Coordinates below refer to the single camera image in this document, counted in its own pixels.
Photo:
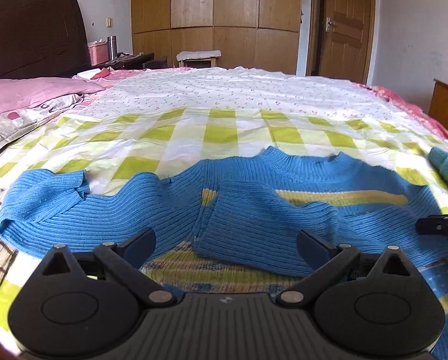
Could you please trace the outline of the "blue ribbed knit sweater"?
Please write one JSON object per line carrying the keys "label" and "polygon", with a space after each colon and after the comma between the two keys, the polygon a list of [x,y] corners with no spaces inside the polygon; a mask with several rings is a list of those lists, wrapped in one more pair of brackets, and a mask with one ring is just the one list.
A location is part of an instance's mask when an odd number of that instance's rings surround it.
{"label": "blue ribbed knit sweater", "polygon": [[297,252],[302,232],[366,253],[394,244],[417,267],[448,257],[446,238],[415,230],[439,211],[429,187],[385,167],[270,147],[250,158],[204,159],[163,179],[139,172],[112,196],[92,194],[83,171],[30,170],[3,199],[0,236],[42,258],[55,244],[86,252],[151,228],[155,255],[186,241],[202,257],[304,276],[311,269]]}

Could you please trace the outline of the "metal thermos flask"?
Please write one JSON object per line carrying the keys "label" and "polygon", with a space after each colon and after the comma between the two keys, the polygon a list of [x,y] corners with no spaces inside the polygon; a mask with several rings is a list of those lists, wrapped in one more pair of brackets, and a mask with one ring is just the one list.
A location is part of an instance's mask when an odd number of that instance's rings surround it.
{"label": "metal thermos flask", "polygon": [[108,57],[110,61],[113,61],[117,58],[117,36],[112,35],[107,38],[107,50],[108,50]]}

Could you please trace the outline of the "dark bedside table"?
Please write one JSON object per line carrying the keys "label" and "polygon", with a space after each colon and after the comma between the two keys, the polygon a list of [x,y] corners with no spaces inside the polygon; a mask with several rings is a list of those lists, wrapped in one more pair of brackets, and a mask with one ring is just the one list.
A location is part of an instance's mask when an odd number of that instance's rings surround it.
{"label": "dark bedside table", "polygon": [[95,66],[95,68],[104,67],[111,67],[114,70],[155,70],[167,68],[168,61],[165,56],[156,58],[154,53],[144,54],[140,52],[137,55],[120,53],[116,59]]}

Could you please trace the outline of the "pink pillow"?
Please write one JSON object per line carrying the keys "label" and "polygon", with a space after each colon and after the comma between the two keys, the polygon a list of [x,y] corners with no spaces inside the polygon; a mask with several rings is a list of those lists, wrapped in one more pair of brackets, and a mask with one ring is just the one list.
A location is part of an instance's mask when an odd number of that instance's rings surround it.
{"label": "pink pillow", "polygon": [[22,108],[40,106],[43,102],[69,94],[93,94],[103,86],[89,80],[39,77],[33,79],[0,79],[0,115]]}

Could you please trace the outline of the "wooden door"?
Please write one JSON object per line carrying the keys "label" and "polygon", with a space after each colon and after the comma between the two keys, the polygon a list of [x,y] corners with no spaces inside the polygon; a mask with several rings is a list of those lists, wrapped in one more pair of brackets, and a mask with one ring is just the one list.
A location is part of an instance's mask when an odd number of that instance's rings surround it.
{"label": "wooden door", "polygon": [[324,0],[320,76],[366,82],[374,18],[375,0]]}

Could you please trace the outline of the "floral and checked bed sheet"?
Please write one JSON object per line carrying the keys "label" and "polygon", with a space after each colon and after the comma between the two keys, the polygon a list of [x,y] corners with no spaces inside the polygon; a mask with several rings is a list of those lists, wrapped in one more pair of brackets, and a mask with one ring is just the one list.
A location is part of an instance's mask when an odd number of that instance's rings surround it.
{"label": "floral and checked bed sheet", "polygon": [[[2,148],[0,189],[30,170],[83,171],[92,194],[112,196],[139,172],[163,179],[274,147],[385,167],[429,187],[448,214],[448,184],[428,160],[433,147],[448,152],[448,132],[386,88],[242,67],[113,72],[98,83],[104,90]],[[8,311],[40,258],[2,240],[17,255],[0,286],[0,345],[17,353]],[[446,313],[435,353],[448,359],[448,257],[418,268]],[[276,294],[301,278],[202,257],[187,241],[143,271],[166,289],[203,293]]]}

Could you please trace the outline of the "dark wooden headboard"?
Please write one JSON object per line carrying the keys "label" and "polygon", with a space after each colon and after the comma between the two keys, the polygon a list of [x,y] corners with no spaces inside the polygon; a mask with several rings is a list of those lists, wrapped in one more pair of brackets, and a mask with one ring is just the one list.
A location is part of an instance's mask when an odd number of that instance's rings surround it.
{"label": "dark wooden headboard", "polygon": [[0,0],[0,79],[70,77],[88,67],[77,0]]}

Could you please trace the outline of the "grey pink patterned quilt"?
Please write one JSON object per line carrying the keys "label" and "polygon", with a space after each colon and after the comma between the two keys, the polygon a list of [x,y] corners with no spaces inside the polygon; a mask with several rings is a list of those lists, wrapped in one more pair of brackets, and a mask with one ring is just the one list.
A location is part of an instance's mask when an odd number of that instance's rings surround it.
{"label": "grey pink patterned quilt", "polygon": [[81,94],[68,94],[43,102],[35,108],[22,108],[1,114],[0,150],[64,111],[72,109],[83,99]]}

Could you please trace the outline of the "pink basket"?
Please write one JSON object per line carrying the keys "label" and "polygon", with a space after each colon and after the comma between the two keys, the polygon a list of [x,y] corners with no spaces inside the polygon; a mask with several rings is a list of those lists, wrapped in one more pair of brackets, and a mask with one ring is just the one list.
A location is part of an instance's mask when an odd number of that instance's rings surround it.
{"label": "pink basket", "polygon": [[96,66],[109,61],[107,41],[93,41],[87,44],[90,65]]}

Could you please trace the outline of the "small stool with cloth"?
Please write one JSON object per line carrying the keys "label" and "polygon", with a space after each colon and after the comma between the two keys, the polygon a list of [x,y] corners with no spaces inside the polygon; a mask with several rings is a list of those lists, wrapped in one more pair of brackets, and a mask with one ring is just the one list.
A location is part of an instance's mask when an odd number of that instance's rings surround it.
{"label": "small stool with cloth", "polygon": [[214,68],[221,56],[222,53],[219,50],[181,51],[176,59],[181,68]]}

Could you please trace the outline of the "wooden wardrobe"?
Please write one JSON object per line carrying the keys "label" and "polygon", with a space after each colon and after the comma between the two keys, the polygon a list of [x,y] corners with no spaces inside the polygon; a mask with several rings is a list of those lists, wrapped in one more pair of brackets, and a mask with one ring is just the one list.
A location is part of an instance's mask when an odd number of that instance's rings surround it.
{"label": "wooden wardrobe", "polygon": [[178,65],[183,51],[218,50],[217,66],[296,72],[301,0],[131,0],[136,53]]}

